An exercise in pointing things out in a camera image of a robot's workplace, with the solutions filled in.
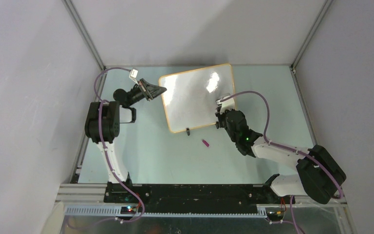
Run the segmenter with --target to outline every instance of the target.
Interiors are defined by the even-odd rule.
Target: pink object
[[[209,147],[210,145],[207,143],[207,141],[206,140],[204,140],[204,139],[202,139],[201,140],[203,143],[204,143],[204,145],[206,145],[207,147]]]

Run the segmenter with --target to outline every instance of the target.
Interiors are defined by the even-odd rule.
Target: light blue table surface
[[[198,67],[138,67],[137,79],[144,78],[158,84],[163,75],[188,71]],[[276,142],[312,147],[298,94],[287,66],[233,66],[236,93],[255,90],[262,93],[270,106],[267,136]],[[128,72],[112,70],[101,97],[113,100],[118,88],[129,90],[134,85]],[[263,132],[266,107],[257,95],[245,94],[236,98],[237,107],[246,115],[247,124],[256,132]],[[133,183],[169,184],[260,184],[272,174],[295,174],[293,170],[275,162],[243,156],[230,141],[224,129],[214,125],[173,134],[168,130],[161,97],[142,100],[133,105],[137,109],[134,124],[121,124],[116,138],[120,154],[130,172]],[[205,139],[210,147],[202,143]],[[106,183],[108,174],[103,155],[89,142],[84,155],[79,183]]]

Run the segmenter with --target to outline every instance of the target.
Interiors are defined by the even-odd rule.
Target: purple marker
[[[204,144],[204,145],[206,145],[207,147],[209,147],[209,146],[210,146],[210,145],[209,145],[209,144],[207,143],[207,141],[206,141],[206,140],[202,139],[201,141],[202,141],[202,142],[203,142],[203,144]]]

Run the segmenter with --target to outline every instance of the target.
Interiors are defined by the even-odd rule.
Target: white tabletop
[[[198,67],[138,67],[137,79],[158,84],[161,76]],[[312,147],[313,143],[298,94],[287,66],[233,66],[235,91],[255,90],[262,93],[270,106],[267,135],[277,142]],[[133,82],[128,72],[108,72],[102,98],[113,100],[118,89],[129,90]],[[236,98],[237,107],[246,115],[247,123],[256,132],[263,132],[266,107],[256,95]],[[121,124],[119,144],[124,163],[133,183],[170,184],[260,184],[272,174],[295,174],[274,162],[243,156],[230,141],[224,129],[214,125],[185,132],[168,130],[161,97],[142,100],[133,105],[137,120]],[[210,146],[202,143],[206,140]],[[106,183],[108,174],[103,156],[91,141],[85,152],[79,183]]]

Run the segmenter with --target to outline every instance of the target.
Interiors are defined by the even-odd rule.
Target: white wall
[[[374,1],[335,1],[296,70],[358,233],[374,233]]]
[[[106,65],[291,64],[325,0],[74,0]]]
[[[39,233],[98,72],[61,0],[0,0],[0,233]]]

